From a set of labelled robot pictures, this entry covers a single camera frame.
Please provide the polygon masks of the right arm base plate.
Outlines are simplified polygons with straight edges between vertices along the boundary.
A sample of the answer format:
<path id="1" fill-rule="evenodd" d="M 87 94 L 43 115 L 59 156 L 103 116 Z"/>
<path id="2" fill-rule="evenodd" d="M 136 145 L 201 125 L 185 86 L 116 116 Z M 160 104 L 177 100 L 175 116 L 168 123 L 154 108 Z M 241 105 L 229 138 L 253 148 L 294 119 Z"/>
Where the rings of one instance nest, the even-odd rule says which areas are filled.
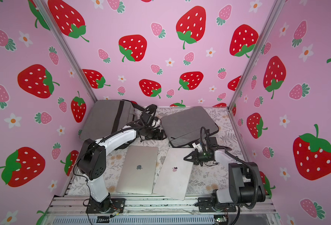
<path id="1" fill-rule="evenodd" d="M 230 203 L 219 203 L 214 197 L 199 197 L 194 206 L 200 212 L 237 212 L 235 206 Z"/>

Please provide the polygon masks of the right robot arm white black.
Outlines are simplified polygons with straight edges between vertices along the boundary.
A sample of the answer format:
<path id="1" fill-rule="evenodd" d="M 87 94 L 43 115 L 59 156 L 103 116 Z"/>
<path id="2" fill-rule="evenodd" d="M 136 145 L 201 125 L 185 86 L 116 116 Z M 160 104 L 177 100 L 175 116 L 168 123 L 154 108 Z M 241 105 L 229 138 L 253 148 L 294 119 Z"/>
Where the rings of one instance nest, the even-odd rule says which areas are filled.
<path id="1" fill-rule="evenodd" d="M 210 197 L 198 199 L 199 210 L 212 209 L 215 212 L 229 208 L 253 209 L 256 203 L 266 200 L 259 168 L 254 162 L 246 162 L 231 154 L 231 148 L 218 145 L 215 137 L 210 137 L 205 127 L 200 129 L 200 138 L 194 143 L 195 150 L 183 158 L 195 166 L 205 166 L 207 162 L 228 167 L 228 188 L 215 189 Z"/>

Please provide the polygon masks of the silver laptop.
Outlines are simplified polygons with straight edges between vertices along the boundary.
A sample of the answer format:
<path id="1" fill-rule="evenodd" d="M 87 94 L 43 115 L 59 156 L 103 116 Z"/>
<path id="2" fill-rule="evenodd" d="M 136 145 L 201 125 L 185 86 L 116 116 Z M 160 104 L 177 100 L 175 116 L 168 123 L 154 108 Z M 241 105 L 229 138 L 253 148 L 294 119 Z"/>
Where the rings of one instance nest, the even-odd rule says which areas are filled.
<path id="1" fill-rule="evenodd" d="M 185 161 L 194 149 L 170 148 L 153 188 L 153 193 L 183 201 L 186 196 L 193 163 Z"/>
<path id="2" fill-rule="evenodd" d="M 125 156 L 116 191 L 152 194 L 158 150 L 157 147 L 130 146 Z"/>

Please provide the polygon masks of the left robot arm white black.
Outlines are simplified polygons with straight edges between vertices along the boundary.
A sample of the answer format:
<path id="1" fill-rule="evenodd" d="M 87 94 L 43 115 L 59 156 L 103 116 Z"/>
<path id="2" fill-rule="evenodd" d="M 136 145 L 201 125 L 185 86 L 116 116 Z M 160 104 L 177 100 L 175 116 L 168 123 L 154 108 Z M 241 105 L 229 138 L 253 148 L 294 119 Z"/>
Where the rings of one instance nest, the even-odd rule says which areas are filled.
<path id="1" fill-rule="evenodd" d="M 112 208 L 111 195 L 103 174 L 107 156 L 125 149 L 136 139 L 164 140 L 161 120 L 156 117 L 157 106 L 146 108 L 127 100 L 100 100 L 92 108 L 80 139 L 83 145 L 76 162 L 81 176 L 90 190 L 88 212 L 108 212 Z"/>

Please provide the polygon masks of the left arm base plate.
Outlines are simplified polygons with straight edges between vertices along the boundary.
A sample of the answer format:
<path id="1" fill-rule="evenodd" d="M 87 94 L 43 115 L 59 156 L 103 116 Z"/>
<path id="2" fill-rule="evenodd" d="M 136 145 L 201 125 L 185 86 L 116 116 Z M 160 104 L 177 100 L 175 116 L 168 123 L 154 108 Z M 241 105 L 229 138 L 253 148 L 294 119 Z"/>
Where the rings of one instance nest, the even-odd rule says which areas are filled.
<path id="1" fill-rule="evenodd" d="M 102 202 L 97 202 L 92 197 L 89 200 L 86 213 L 100 214 L 100 213 L 123 213 L 125 206 L 125 198 L 110 198 Z"/>

